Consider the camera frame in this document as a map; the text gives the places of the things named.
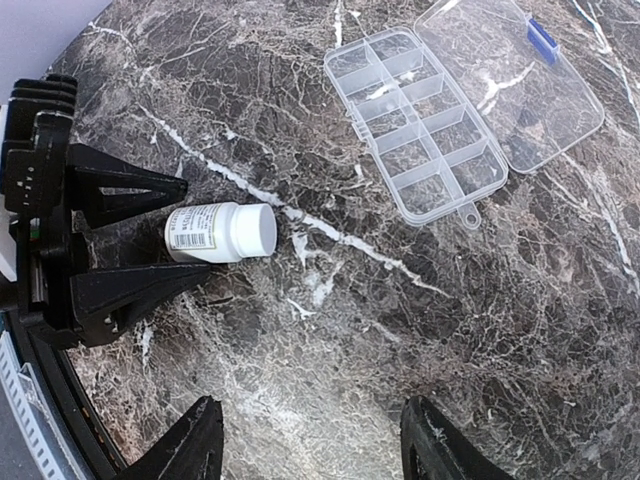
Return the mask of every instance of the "clear plastic organizer box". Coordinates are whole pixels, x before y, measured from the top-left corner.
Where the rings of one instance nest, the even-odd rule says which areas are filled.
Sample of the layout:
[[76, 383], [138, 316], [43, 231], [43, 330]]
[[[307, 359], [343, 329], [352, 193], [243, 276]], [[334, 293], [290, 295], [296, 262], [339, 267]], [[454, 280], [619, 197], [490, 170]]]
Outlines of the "clear plastic organizer box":
[[402, 216], [414, 226], [475, 203], [597, 130], [601, 104], [511, 0], [441, 0], [416, 22], [337, 48], [325, 70]]

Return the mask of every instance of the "marble surface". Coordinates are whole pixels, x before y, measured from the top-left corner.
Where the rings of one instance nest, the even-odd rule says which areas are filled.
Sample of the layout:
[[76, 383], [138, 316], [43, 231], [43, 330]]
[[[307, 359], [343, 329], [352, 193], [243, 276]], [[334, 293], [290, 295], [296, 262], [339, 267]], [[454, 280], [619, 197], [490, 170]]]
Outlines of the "marble surface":
[[[273, 258], [71, 352], [127, 459], [206, 394], [227, 480], [399, 479], [400, 411], [424, 394], [518, 479], [638, 478], [640, 4], [521, 5], [606, 120], [510, 174], [476, 232], [403, 223], [323, 72], [429, 1], [116, 0], [66, 50], [78, 140], [189, 180], [189, 204], [266, 201], [279, 222]], [[168, 261], [168, 212], [94, 232], [96, 263]]]

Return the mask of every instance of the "blue latch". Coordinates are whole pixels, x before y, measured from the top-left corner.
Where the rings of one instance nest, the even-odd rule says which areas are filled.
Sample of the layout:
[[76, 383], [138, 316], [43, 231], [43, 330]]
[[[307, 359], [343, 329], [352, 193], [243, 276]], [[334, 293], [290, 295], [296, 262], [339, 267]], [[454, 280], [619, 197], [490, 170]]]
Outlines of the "blue latch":
[[529, 19], [529, 32], [527, 37], [549, 65], [556, 63], [560, 47], [534, 18]]

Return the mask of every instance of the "white cap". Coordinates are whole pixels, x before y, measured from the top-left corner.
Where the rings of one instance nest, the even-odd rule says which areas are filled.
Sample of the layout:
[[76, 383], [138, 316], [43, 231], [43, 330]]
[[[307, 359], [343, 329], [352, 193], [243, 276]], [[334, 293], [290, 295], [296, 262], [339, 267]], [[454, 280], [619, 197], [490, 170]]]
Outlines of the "white cap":
[[278, 228], [270, 205], [240, 205], [233, 217], [233, 243], [242, 257], [273, 255]]

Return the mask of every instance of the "barcode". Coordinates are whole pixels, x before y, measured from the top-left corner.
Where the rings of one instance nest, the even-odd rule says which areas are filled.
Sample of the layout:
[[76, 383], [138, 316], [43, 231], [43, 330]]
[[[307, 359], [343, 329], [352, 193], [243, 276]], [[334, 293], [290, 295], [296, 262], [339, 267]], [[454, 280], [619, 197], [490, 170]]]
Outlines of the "barcode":
[[175, 235], [173, 238], [176, 248], [197, 248], [207, 246], [204, 233], [185, 233], [182, 235]]

